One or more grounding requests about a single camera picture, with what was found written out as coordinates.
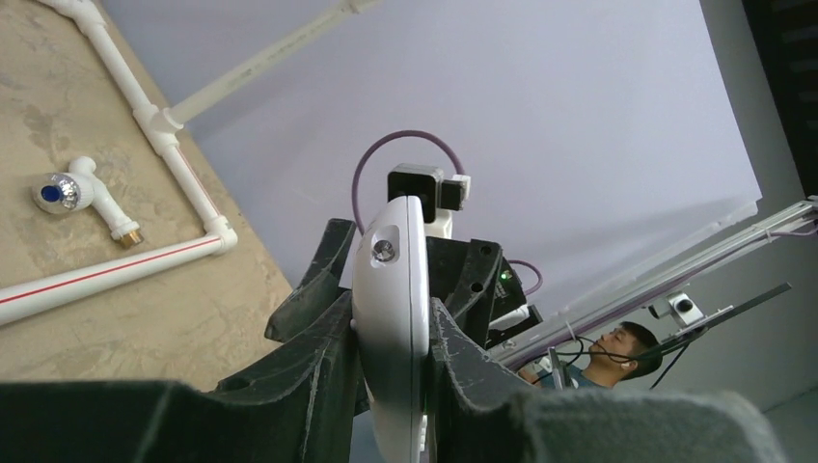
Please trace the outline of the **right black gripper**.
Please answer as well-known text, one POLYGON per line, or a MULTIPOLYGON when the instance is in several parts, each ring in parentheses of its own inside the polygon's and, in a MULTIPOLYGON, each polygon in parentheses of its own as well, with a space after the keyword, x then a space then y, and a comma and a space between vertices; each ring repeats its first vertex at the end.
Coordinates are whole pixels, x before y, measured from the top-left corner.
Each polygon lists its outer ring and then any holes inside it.
MULTIPOLYGON (((353 221, 327 222, 300 283, 269 316, 266 339, 290 341, 339 297, 355 232, 353 221)), ((542 323, 498 243, 428 237, 426 251, 430 295, 443 302, 456 325, 478 346, 492 348, 542 323)))

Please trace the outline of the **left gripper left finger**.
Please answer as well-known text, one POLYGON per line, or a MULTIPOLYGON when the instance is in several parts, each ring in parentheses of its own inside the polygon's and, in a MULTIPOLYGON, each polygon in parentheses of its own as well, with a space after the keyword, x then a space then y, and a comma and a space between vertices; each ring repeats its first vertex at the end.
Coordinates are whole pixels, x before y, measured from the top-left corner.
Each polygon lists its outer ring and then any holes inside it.
POLYGON ((344 462, 358 360, 351 296, 210 392, 168 380, 1 387, 5 462, 344 462))

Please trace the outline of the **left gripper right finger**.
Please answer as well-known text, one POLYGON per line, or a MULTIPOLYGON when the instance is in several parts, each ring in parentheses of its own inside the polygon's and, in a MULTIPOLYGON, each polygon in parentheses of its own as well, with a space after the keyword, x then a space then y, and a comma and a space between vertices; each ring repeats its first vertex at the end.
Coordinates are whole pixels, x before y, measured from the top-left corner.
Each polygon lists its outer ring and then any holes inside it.
POLYGON ((492 361, 430 304, 434 462, 782 462, 769 422, 734 393, 553 391, 492 361))

